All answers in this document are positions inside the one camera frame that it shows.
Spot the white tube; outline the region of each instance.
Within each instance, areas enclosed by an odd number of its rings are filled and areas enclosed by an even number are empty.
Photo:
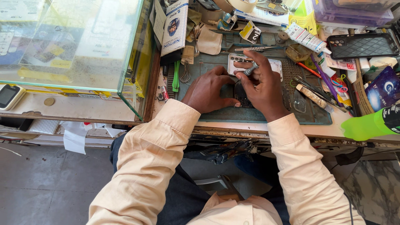
[[[301,45],[304,45],[316,53],[326,52],[329,55],[332,54],[332,52],[326,48],[326,43],[324,41],[315,37],[295,23],[290,25],[290,27],[286,30],[286,33],[288,33],[290,39]]]

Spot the red battery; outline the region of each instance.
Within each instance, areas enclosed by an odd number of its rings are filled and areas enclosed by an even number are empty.
[[[161,92],[162,92],[165,102],[167,102],[167,100],[170,99],[170,97],[168,96],[167,87],[161,86]]]

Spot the purple toothbrush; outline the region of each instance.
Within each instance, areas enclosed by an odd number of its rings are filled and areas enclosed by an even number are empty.
[[[336,92],[335,88],[333,87],[333,84],[330,82],[330,79],[326,73],[322,71],[318,63],[315,61],[314,56],[311,54],[311,60],[314,63],[315,67],[318,69],[318,72],[320,72],[320,75],[322,76],[322,79],[325,81],[326,85],[328,86],[329,90],[331,91],[333,97],[335,98],[336,102],[340,107],[344,107],[343,103],[340,103],[338,100],[338,93]]]

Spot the green plastic bottle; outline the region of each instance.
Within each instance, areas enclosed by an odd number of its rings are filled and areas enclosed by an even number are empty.
[[[365,141],[382,135],[400,134],[400,104],[383,108],[363,117],[353,117],[342,123],[344,136]]]

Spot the shirt sleeve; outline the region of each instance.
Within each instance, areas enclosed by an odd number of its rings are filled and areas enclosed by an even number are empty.
[[[322,164],[322,155],[310,145],[294,114],[267,126],[290,224],[351,224],[347,197]],[[352,214],[354,224],[365,225],[356,210]]]
[[[90,204],[87,224],[155,225],[199,117],[193,108],[170,99],[154,120],[134,127],[119,149],[118,171]]]

